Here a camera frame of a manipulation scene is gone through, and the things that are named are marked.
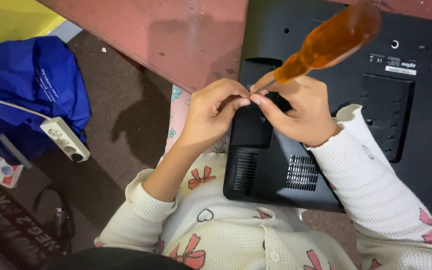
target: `ventilation grille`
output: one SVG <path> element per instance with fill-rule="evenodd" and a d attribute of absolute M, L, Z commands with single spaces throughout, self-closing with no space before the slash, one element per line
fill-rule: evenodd
<path fill-rule="evenodd" d="M 236 177 L 233 191 L 243 195 L 250 195 L 255 185 L 256 165 L 258 154 L 239 152 L 237 154 Z"/>
<path fill-rule="evenodd" d="M 291 155 L 286 178 L 286 188 L 315 191 L 319 171 L 309 156 Z"/>

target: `white button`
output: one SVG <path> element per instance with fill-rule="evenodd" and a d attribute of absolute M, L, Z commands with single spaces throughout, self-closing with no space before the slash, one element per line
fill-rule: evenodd
<path fill-rule="evenodd" d="M 275 262 L 279 262 L 279 253 L 276 251 L 271 251 L 271 254 L 269 255 L 271 257 L 271 260 Z"/>

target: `fingernail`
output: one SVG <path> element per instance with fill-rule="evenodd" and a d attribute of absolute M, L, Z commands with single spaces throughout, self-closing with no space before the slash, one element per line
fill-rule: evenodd
<path fill-rule="evenodd" d="M 241 105 L 241 107 L 243 106 L 248 106 L 251 103 L 251 101 L 249 99 L 243 99 L 239 102 L 239 104 Z"/>
<path fill-rule="evenodd" d="M 251 96 L 251 100 L 258 105 L 261 103 L 261 100 L 259 99 L 259 97 L 257 95 Z"/>

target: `yellow wall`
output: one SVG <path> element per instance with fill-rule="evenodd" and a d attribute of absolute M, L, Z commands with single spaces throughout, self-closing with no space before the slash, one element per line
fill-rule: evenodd
<path fill-rule="evenodd" d="M 45 36 L 64 20 L 36 0 L 0 0 L 0 42 Z"/>

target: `blue plastic bag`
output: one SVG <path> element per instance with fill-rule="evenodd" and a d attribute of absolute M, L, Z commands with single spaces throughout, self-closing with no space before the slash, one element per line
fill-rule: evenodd
<path fill-rule="evenodd" d="M 90 109 L 73 53 L 56 36 L 0 43 L 0 100 L 61 117 L 81 139 Z M 45 119 L 0 104 L 0 134 L 32 160 L 56 144 L 41 130 Z M 0 156 L 14 161 L 0 146 Z"/>

